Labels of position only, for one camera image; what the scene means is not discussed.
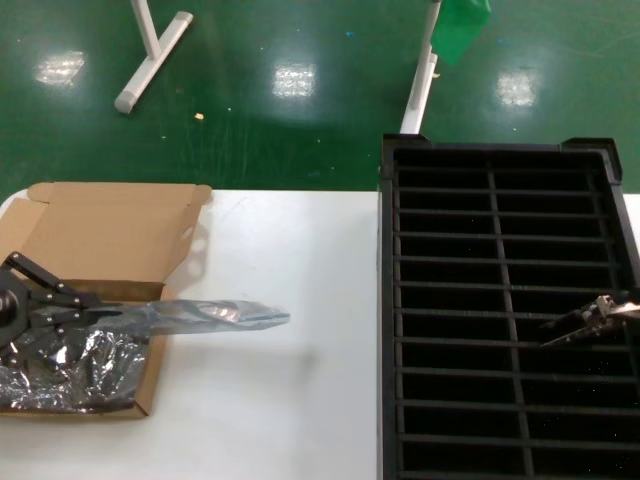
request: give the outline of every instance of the open cardboard box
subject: open cardboard box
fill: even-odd
[[[19,251],[104,301],[167,299],[164,282],[189,253],[210,194],[206,185],[39,183],[28,189],[28,199],[14,199],[0,218],[0,261]],[[151,340],[133,407],[100,416],[151,413],[166,343],[165,337]]]

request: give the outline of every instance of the green epoxy floor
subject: green epoxy floor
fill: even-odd
[[[640,191],[640,2],[491,3],[460,63],[438,65],[423,133],[485,143],[613,137],[625,190]],[[196,20],[127,117],[113,101],[145,55],[127,0],[0,0],[0,197],[46,180],[376,188],[381,136],[402,120],[426,0],[151,8],[158,30],[177,10]],[[37,80],[39,65],[68,52],[84,60],[73,85]],[[287,71],[312,73],[307,95],[286,96],[278,75]]]

